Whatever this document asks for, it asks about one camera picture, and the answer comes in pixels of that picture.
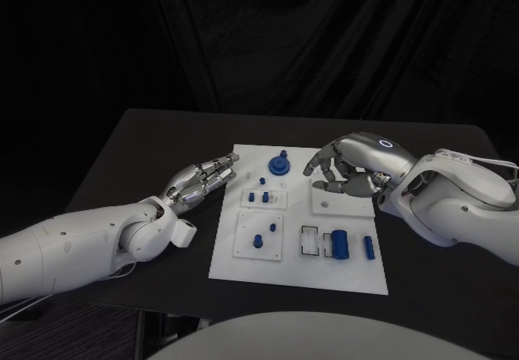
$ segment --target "white circular light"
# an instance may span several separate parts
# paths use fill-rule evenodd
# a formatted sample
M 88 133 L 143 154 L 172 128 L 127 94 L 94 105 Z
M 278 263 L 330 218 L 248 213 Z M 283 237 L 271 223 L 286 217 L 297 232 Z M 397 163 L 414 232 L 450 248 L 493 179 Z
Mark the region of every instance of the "white circular light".
M 381 143 L 381 145 L 385 146 L 386 148 L 392 148 L 392 144 L 391 144 L 386 140 L 381 140 L 379 143 Z

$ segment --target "blue screw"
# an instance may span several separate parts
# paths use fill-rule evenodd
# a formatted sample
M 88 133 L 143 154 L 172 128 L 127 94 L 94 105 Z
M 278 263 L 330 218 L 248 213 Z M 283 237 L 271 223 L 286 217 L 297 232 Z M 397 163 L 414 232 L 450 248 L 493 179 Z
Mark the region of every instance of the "blue screw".
M 262 236 L 260 234 L 254 236 L 252 245 L 257 249 L 262 246 Z

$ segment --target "cable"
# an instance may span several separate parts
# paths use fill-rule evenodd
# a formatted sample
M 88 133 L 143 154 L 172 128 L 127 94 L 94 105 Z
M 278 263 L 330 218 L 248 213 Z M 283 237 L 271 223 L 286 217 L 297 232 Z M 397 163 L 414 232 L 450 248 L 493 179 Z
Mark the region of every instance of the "cable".
M 49 298 L 53 294 L 43 296 L 39 298 L 35 302 L 32 302 L 27 306 L 22 307 L 12 315 L 6 316 L 0 320 L 0 324 L 4 323 L 15 315 L 17 315 L 23 310 L 29 309 L 33 305 L 36 305 L 39 302 L 42 302 L 46 298 Z
M 0 314 L 6 313 L 9 310 L 17 308 L 22 304 L 25 304 L 26 302 L 30 302 L 35 298 L 26 298 L 23 301 L 20 301 L 17 304 L 12 305 L 9 308 L 3 309 L 0 311 Z
M 111 280 L 111 279 L 117 279 L 117 278 L 124 278 L 127 275 L 130 275 L 130 274 L 133 273 L 133 270 L 136 270 L 136 264 L 137 264 L 136 262 L 131 263 L 131 269 L 130 269 L 130 271 L 128 271 L 126 274 L 123 274 L 123 275 L 114 275 L 114 276 L 107 276 L 107 277 L 101 278 L 98 281 Z
M 495 165 L 500 165 L 502 167 L 512 167 L 513 168 L 513 180 L 518 179 L 518 170 L 519 170 L 519 166 L 512 162 L 512 161 L 506 161 L 506 160 L 496 160 L 496 159 L 486 159 L 485 157 L 476 157 L 473 155 L 467 155 L 463 154 L 461 152 L 456 152 L 451 150 L 447 150 L 446 148 L 440 148 L 435 151 L 435 154 L 438 154 L 438 152 L 447 152 L 448 154 L 466 157 L 472 160 L 476 161 L 482 161 L 483 163 L 489 163 L 489 164 L 495 164 Z

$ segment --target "small blue part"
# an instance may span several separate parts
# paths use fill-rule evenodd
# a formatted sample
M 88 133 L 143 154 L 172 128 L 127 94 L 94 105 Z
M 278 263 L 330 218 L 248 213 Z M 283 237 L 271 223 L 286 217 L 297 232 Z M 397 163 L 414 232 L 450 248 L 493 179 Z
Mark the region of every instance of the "small blue part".
M 252 245 L 257 249 L 262 246 L 262 236 L 260 234 L 254 236 Z
M 335 259 L 349 259 L 349 234 L 343 230 L 332 232 L 332 251 Z
M 371 241 L 371 236 L 365 236 L 365 253 L 369 260 L 375 260 L 375 251 L 373 251 L 373 242 Z
M 268 163 L 270 172 L 281 176 L 290 171 L 290 161 L 287 159 L 287 151 L 283 150 L 277 157 L 273 157 Z

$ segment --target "robotic hand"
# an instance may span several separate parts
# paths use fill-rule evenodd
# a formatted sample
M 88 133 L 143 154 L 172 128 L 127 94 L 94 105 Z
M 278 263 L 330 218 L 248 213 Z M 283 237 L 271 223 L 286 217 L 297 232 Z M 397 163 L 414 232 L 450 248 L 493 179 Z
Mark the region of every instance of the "robotic hand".
M 336 180 L 332 159 L 343 180 Z M 515 169 L 505 179 L 473 160 Z M 378 207 L 404 218 L 418 235 L 438 246 L 469 242 L 519 266 L 518 165 L 447 149 L 420 160 L 391 140 L 350 133 L 310 160 L 304 175 L 320 166 L 326 181 L 313 186 L 352 197 L 378 197 Z
M 186 248 L 196 227 L 179 216 L 237 177 L 237 154 L 186 167 L 160 197 L 52 217 L 0 239 L 0 305 L 72 290 L 150 261 L 172 242 Z

